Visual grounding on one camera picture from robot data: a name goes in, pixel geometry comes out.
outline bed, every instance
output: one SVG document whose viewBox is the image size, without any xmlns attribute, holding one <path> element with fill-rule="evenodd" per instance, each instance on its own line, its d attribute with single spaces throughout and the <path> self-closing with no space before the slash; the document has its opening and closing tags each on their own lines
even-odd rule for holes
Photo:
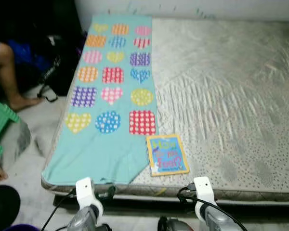
<svg viewBox="0 0 289 231">
<path fill-rule="evenodd" d="M 190 172 L 153 178 L 147 166 L 131 183 L 114 184 L 116 194 L 175 197 L 194 177 L 208 176 L 218 200 L 289 202 L 289 23 L 152 23 L 159 133 L 181 136 Z M 42 186 L 72 188 L 43 177 Z M 98 192 L 108 188 L 96 185 Z"/>
</svg>

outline book cover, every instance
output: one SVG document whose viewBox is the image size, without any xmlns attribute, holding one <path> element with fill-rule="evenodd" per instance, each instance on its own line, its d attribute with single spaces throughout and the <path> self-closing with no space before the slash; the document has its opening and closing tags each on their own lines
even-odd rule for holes
<svg viewBox="0 0 289 231">
<path fill-rule="evenodd" d="M 179 135 L 147 136 L 146 145 L 152 177 L 189 172 Z"/>
</svg>

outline white wall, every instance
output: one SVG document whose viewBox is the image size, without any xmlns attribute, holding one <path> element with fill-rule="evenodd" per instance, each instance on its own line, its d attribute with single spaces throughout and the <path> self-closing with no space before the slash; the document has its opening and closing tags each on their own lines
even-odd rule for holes
<svg viewBox="0 0 289 231">
<path fill-rule="evenodd" d="M 95 13 L 289 21 L 289 0 L 75 0 L 83 29 Z"/>
</svg>

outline teal blanket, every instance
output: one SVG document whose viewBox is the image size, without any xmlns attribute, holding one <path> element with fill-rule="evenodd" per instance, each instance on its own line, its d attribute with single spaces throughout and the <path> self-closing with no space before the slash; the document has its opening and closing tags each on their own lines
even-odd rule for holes
<svg viewBox="0 0 289 231">
<path fill-rule="evenodd" d="M 92 18 L 48 183 L 128 184 L 148 165 L 145 136 L 158 132 L 151 33 L 151 17 Z"/>
</svg>

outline blue heart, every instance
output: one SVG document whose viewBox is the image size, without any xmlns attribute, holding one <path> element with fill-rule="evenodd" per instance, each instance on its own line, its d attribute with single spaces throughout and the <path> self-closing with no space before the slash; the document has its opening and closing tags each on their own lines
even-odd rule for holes
<svg viewBox="0 0 289 231">
<path fill-rule="evenodd" d="M 151 72 L 149 70 L 136 70 L 136 69 L 132 69 L 131 70 L 131 76 L 136 79 L 137 81 L 139 81 L 140 83 L 142 83 L 143 81 L 145 81 L 146 79 L 148 79 L 150 77 Z"/>
</svg>

